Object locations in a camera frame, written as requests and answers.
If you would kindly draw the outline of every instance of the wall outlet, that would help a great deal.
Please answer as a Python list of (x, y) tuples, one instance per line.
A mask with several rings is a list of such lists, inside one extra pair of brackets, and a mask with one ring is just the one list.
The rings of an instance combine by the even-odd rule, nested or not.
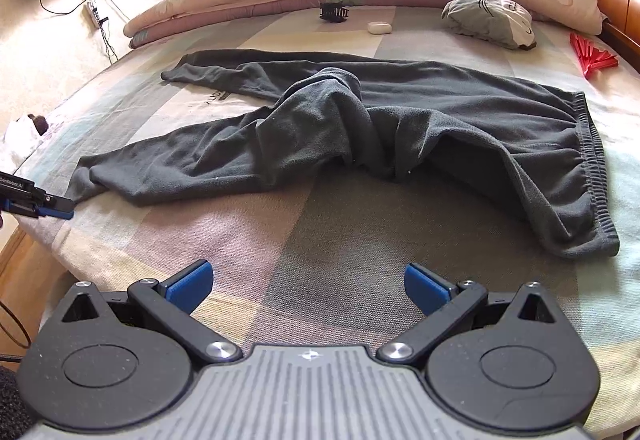
[(84, 10), (86, 14), (89, 16), (91, 23), (94, 24), (96, 29), (100, 29), (100, 16), (98, 16), (98, 9), (95, 6), (92, 6), (90, 2), (84, 4)]

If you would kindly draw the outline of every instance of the power strip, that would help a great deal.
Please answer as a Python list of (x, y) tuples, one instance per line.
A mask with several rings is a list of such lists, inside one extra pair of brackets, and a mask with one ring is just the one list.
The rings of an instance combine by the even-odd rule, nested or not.
[(98, 14), (98, 9), (91, 3), (87, 2), (84, 4), (84, 10), (87, 12), (89, 19), (96, 29), (100, 29), (102, 24), (106, 22), (109, 17), (105, 16), (104, 18), (100, 18), (100, 14)]

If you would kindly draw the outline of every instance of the dark gray sweatpants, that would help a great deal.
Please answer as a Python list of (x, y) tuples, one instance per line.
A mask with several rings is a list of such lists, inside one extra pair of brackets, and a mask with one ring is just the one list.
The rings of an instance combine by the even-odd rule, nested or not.
[(583, 93), (433, 61), (212, 50), (162, 78), (273, 108), (82, 157), (66, 195), (136, 205), (257, 192), (339, 160), (402, 181), (429, 162), (512, 214), (552, 253), (615, 255), (602, 143)]

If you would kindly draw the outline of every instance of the bed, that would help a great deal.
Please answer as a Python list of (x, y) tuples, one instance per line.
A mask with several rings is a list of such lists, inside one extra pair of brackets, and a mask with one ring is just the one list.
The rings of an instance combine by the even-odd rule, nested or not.
[[(628, 59), (588, 82), (569, 30), (535, 22), (538, 46), (515, 52), (448, 32), (440, 10), (357, 6), (348, 23), (318, 10), (238, 18), (164, 37), (102, 72), (49, 117), (25, 176), (62, 194), (79, 157), (184, 125), (245, 113), (264, 102), (162, 81), (184, 54), (211, 48), (317, 50), (377, 59), (436, 59), (491, 74), (584, 91), (603, 138), (609, 206), (621, 237), (614, 258), (553, 257), (527, 225), (424, 171), (404, 184), (334, 167), (286, 189), (134, 207), (106, 193), (68, 222), (20, 225), (72, 274), (102, 290), (164, 279), (198, 258), (215, 266), (214, 291), (194, 316), (244, 348), (254, 341), (379, 346), (420, 319), (402, 291), (409, 261), (451, 280), (516, 290), (535, 279), (552, 290), (589, 347), (602, 386), (588, 430), (598, 438), (640, 424), (640, 0), (600, 0), (603, 38)], [(393, 25), (373, 36), (367, 23)]]

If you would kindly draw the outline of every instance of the black hair clip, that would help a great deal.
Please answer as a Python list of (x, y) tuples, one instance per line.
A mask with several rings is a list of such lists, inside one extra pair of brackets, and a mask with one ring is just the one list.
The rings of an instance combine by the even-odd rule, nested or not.
[(331, 22), (332, 24), (340, 24), (349, 16), (349, 10), (337, 4), (320, 4), (320, 19)]

